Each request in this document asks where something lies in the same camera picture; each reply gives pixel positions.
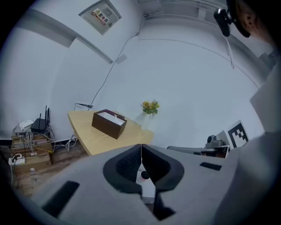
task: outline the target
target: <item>black slot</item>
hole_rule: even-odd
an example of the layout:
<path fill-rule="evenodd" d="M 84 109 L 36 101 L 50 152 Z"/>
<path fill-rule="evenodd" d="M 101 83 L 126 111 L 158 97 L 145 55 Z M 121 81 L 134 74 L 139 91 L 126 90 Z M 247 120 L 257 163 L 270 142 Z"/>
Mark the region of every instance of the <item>black slot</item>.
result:
<path fill-rule="evenodd" d="M 58 217 L 60 212 L 71 199 L 79 184 L 73 181 L 67 181 L 42 207 L 42 209 L 53 217 Z"/>
<path fill-rule="evenodd" d="M 212 170 L 216 170 L 216 171 L 219 171 L 221 169 L 220 165 L 216 165 L 216 164 L 212 164 L 212 163 L 206 163 L 206 162 L 201 163 L 200 166 L 206 167 L 206 168 L 209 168 L 209 169 L 212 169 Z"/>
<path fill-rule="evenodd" d="M 141 165 L 141 145 L 135 145 L 123 153 L 109 159 L 103 168 L 105 179 L 112 187 L 123 193 L 139 193 L 136 184 L 137 171 Z"/>
<path fill-rule="evenodd" d="M 142 164 L 159 192 L 173 190 L 184 176 L 179 161 L 148 145 L 142 145 Z"/>

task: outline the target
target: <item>power strip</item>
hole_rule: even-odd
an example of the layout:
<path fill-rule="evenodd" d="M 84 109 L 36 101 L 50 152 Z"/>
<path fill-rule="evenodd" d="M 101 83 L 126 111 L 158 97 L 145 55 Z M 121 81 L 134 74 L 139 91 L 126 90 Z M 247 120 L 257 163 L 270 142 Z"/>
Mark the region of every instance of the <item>power strip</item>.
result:
<path fill-rule="evenodd" d="M 19 157 L 17 159 L 13 159 L 12 161 L 12 158 L 9 158 L 9 165 L 21 165 L 21 164 L 25 164 L 25 157 L 22 156 L 22 157 Z"/>

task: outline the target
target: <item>brown tissue box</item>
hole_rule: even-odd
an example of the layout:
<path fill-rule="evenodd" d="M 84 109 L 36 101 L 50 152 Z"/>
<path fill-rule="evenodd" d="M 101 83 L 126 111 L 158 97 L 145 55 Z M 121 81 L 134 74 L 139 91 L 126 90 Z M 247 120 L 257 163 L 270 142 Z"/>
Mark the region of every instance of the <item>brown tissue box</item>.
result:
<path fill-rule="evenodd" d="M 108 136 L 118 139 L 124 131 L 126 123 L 125 117 L 105 109 L 94 113 L 92 126 Z"/>

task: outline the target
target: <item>cardboard box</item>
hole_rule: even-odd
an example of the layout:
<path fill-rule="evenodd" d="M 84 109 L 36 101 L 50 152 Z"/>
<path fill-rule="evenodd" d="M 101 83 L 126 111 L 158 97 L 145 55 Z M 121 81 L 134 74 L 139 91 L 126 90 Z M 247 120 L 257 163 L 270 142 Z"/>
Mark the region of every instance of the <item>cardboard box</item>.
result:
<path fill-rule="evenodd" d="M 24 173 L 29 171 L 36 171 L 51 166 L 51 160 L 49 154 L 37 157 L 31 156 L 25 158 L 25 164 L 15 165 L 17 173 Z"/>
<path fill-rule="evenodd" d="M 46 144 L 43 144 L 43 145 L 35 145 L 35 147 L 33 147 L 33 149 L 34 149 L 34 151 L 42 150 L 42 149 L 43 150 L 52 151 L 53 147 L 52 147 L 52 144 L 49 142 L 49 143 L 46 143 Z M 11 148 L 11 153 L 13 153 L 13 154 L 17 154 L 17 153 L 24 154 L 24 152 L 25 153 L 31 152 L 30 148 L 29 147 L 26 147 L 25 149 L 24 149 L 24 147 L 21 147 L 21 148 Z"/>
<path fill-rule="evenodd" d="M 35 153 L 38 155 L 38 156 L 40 156 L 40 155 L 44 155 L 44 154 L 46 154 L 46 151 L 44 151 L 44 150 L 39 150 L 39 149 L 34 149 L 34 151 L 35 151 Z M 23 153 L 21 153 L 22 154 L 22 156 L 35 156 L 35 154 L 33 153 L 33 152 L 31 152 L 31 151 L 29 151 L 29 152 L 23 152 Z"/>
<path fill-rule="evenodd" d="M 12 140 L 13 141 L 18 141 L 20 138 L 21 138 L 20 136 L 16 136 L 15 133 L 13 133 L 13 135 L 12 135 Z M 32 140 L 37 140 L 37 139 L 42 139 L 42 138 L 46 138 L 46 137 L 44 135 L 34 134 L 33 137 L 32 137 Z"/>
<path fill-rule="evenodd" d="M 31 141 L 31 143 L 33 145 L 43 145 L 43 144 L 46 144 L 49 142 L 50 142 L 50 140 L 47 138 L 41 138 L 41 139 L 36 139 L 36 140 L 32 139 L 32 141 Z M 24 142 L 24 143 L 25 143 L 24 146 L 26 148 L 28 148 L 29 147 L 28 142 Z M 23 139 L 13 141 L 12 148 L 22 148 L 22 147 L 23 147 Z"/>

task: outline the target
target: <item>wooden floor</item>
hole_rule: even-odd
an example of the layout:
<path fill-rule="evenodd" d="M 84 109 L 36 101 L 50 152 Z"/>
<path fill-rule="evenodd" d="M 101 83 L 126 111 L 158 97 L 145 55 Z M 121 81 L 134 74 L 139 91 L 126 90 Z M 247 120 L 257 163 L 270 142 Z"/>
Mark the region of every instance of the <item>wooden floor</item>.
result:
<path fill-rule="evenodd" d="M 52 176 L 77 160 L 87 156 L 88 154 L 79 142 L 75 147 L 71 148 L 69 152 L 66 148 L 57 149 L 53 154 L 50 154 L 53 163 L 52 166 L 37 171 L 18 174 L 18 181 L 14 173 L 13 186 L 22 191 L 24 195 L 30 197 L 41 184 L 45 183 Z M 6 177 L 11 179 L 10 167 L 6 167 L 5 171 L 8 173 Z"/>

